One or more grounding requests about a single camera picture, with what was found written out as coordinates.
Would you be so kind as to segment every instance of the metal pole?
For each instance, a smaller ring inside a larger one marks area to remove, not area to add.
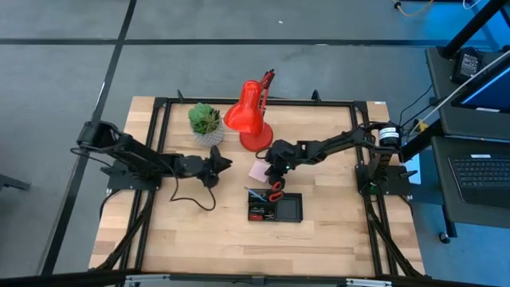
[[[490,0],[478,12],[471,21],[462,28],[455,37],[446,45],[445,48],[440,49],[440,53],[444,58],[451,59],[453,55],[483,26],[487,23],[494,14],[496,14],[508,0]]]

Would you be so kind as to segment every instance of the wooden table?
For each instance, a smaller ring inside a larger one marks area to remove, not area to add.
[[[154,97],[136,96],[124,131],[145,142]],[[370,120],[388,120],[386,105],[367,102]],[[229,105],[213,105],[225,115]],[[190,130],[187,113],[193,105],[173,104],[164,152],[206,157]],[[156,131],[161,125],[162,115]],[[274,139],[324,140],[352,128],[348,108],[268,106],[265,121]],[[158,142],[158,132],[153,147]],[[374,276],[367,220],[355,182],[355,149],[329,156],[315,166],[299,166],[285,179],[285,191],[303,195],[302,223],[248,222],[243,186],[268,187],[248,176],[255,160],[239,143],[238,133],[226,129],[218,145],[222,156],[233,160],[213,188],[218,201],[211,212],[192,202],[169,202],[175,179],[163,180],[155,196],[143,271],[161,273],[222,273],[310,276]],[[178,196],[197,199],[205,206],[211,198],[197,179],[179,180]],[[99,265],[124,236],[133,191],[121,191],[104,207],[90,267]],[[423,272],[422,257],[409,207],[398,197],[386,196],[392,238],[415,269]],[[138,238],[128,266],[134,265]],[[388,273],[384,244],[379,239],[382,266]]]

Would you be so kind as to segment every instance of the floor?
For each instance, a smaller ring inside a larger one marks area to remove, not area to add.
[[[405,18],[390,0],[131,0],[131,24],[122,29],[129,4],[0,0],[0,173],[32,183],[28,192],[0,192],[0,277],[40,272],[77,160],[69,149],[99,95],[108,96],[102,119],[122,128],[132,96],[174,96],[179,88],[184,96],[237,97],[244,81],[275,69],[272,96],[309,98],[318,89],[323,99],[382,100],[398,121],[400,111],[430,85],[423,48],[444,45],[473,16],[458,3],[434,3]],[[423,5],[402,2],[407,11]],[[252,40],[124,47],[108,41],[118,38]],[[498,14],[471,45],[495,49],[509,38]],[[253,39],[301,41],[258,45]],[[313,39],[346,41],[306,41]],[[378,45],[359,45],[369,40]],[[424,105],[426,98],[404,119]],[[87,164],[56,273],[87,269],[107,182],[99,167]],[[510,230],[458,224],[459,238],[443,245],[437,239],[445,228],[439,206],[414,204],[414,218],[430,276],[509,285],[510,250],[500,246]]]

